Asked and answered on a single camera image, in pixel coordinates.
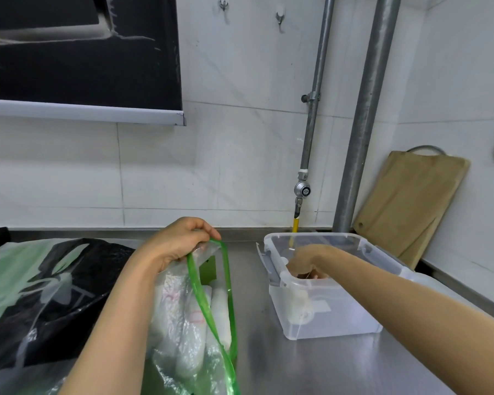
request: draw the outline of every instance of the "metal pipe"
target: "metal pipe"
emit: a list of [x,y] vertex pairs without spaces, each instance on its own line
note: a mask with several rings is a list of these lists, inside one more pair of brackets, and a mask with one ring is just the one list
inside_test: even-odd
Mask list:
[[325,55],[328,52],[329,32],[331,29],[331,19],[333,18],[333,6],[335,0],[325,0],[324,14],[322,17],[322,27],[320,29],[320,42],[316,54],[315,77],[313,78],[313,90],[309,94],[308,122],[305,126],[304,148],[302,150],[302,161],[300,169],[309,167],[309,156],[311,155],[311,144],[313,143],[313,133],[315,132],[316,112],[320,99],[320,87],[322,86],[322,76],[324,74]]
[[333,232],[346,233],[351,228],[400,4],[401,0],[377,0]]

